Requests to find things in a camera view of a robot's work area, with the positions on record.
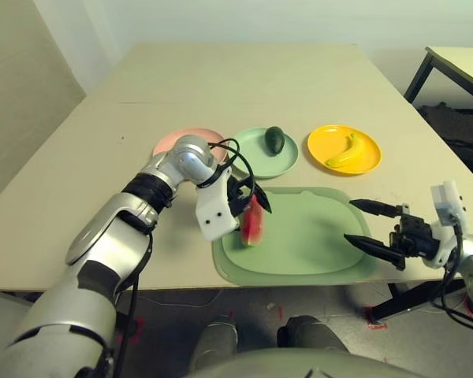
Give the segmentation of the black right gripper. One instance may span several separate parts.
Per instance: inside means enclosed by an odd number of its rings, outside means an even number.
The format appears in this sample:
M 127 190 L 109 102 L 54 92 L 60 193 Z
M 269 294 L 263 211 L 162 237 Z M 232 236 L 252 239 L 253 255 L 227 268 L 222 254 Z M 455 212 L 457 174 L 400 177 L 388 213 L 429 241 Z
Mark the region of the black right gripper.
M 399 224 L 389 234 L 391 248 L 367 236 L 344 234 L 350 244 L 364 253 L 391 263 L 397 270 L 405 269 L 405 258 L 421 257 L 432 260 L 437 255 L 440 241 L 433 237 L 432 228 L 428 223 L 409 213 L 408 205 L 391 206 L 370 199 L 353 199 L 349 203 L 375 216 L 400 218 Z

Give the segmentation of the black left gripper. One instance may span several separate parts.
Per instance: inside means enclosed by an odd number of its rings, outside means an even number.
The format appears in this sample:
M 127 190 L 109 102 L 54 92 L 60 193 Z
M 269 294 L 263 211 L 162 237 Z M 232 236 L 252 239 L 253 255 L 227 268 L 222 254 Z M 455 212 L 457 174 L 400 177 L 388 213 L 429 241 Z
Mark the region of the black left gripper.
M 263 189 L 255 184 L 252 176 L 247 176 L 238 180 L 235 176 L 230 176 L 227 181 L 227 198 L 230 213 L 234 217 L 240 216 L 250 205 L 254 214 L 261 214 L 262 211 L 272 213 L 271 205 Z

